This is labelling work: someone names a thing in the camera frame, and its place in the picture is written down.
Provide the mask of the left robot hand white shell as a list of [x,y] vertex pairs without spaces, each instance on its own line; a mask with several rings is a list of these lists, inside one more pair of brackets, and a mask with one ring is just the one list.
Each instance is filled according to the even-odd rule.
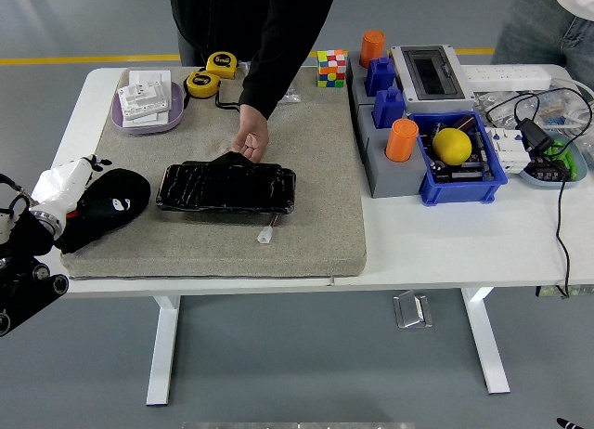
[[92,174],[109,165],[112,161],[91,154],[42,172],[32,192],[36,201],[32,213],[64,219],[75,209]]

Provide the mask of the person's hand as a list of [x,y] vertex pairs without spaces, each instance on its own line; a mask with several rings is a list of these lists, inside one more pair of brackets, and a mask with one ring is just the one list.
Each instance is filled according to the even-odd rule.
[[259,163],[269,143],[267,119],[247,104],[239,107],[239,131],[230,149],[242,154],[252,163]]

